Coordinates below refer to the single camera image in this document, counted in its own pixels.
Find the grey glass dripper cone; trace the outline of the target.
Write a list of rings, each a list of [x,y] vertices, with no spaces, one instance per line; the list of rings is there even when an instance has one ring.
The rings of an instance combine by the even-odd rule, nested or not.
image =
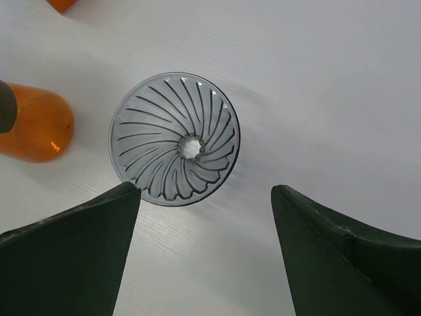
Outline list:
[[[241,129],[227,95],[186,72],[152,76],[131,89],[111,120],[109,155],[119,179],[165,207],[202,201],[228,179]]]

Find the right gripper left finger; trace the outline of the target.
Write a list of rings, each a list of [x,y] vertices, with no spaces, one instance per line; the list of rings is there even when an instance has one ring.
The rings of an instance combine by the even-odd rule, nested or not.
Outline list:
[[[129,182],[1,235],[2,315],[112,315],[139,212]]]

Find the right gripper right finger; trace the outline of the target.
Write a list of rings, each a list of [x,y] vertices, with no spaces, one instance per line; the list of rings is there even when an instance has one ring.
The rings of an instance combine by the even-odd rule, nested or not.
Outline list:
[[[321,205],[293,188],[271,191],[297,315],[419,315],[420,241]]]

